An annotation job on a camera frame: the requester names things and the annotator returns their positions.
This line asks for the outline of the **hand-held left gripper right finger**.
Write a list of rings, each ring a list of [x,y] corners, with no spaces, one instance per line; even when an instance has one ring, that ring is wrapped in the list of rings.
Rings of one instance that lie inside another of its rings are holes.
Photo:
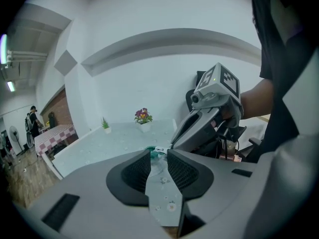
[[[264,190],[264,160],[237,163],[170,149],[167,161],[182,194],[178,236],[243,239]]]

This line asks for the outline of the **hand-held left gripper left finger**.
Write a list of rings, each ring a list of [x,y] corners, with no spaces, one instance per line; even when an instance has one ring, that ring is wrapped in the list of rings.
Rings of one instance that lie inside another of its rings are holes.
[[[83,166],[21,215],[42,239],[167,239],[145,194],[150,152]]]

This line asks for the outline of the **person's right hand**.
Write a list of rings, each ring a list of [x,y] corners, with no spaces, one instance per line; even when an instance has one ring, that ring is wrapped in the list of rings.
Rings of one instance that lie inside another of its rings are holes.
[[[224,106],[221,109],[221,115],[223,120],[229,120],[236,117],[236,111],[230,106]]]

